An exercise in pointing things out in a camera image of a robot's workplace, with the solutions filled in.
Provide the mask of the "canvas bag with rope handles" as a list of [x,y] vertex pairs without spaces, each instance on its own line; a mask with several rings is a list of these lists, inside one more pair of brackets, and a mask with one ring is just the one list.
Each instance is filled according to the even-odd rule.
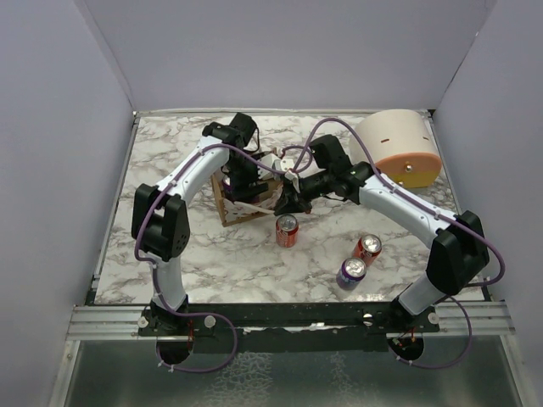
[[272,215],[276,202],[279,199],[283,184],[279,176],[260,178],[266,184],[266,199],[260,204],[248,203],[248,200],[259,193],[234,193],[233,200],[226,199],[222,188],[222,178],[227,175],[227,165],[215,171],[210,178],[216,209],[223,226],[232,226],[237,223],[253,220],[265,215]]

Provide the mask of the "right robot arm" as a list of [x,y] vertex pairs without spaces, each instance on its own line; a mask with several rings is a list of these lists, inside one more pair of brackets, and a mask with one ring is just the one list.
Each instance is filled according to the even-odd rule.
[[335,193],[376,210],[407,229],[430,250],[425,274],[394,300],[403,315],[420,315],[444,296],[458,294],[489,263],[479,217],[455,215],[419,198],[366,162],[352,164],[337,137],[318,137],[309,145],[319,172],[283,181],[275,215],[304,213],[311,202]]

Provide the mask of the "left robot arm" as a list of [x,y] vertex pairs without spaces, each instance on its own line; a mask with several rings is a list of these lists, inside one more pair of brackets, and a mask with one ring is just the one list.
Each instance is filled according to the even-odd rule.
[[152,305],[182,312],[187,294],[182,285],[179,256],[188,245],[188,205],[217,171],[226,172],[225,195],[249,204],[268,189],[259,180],[259,155],[246,150],[258,126],[248,115],[237,113],[223,125],[205,126],[189,156],[162,181],[141,184],[134,195],[132,238],[134,255],[150,265],[154,296]]

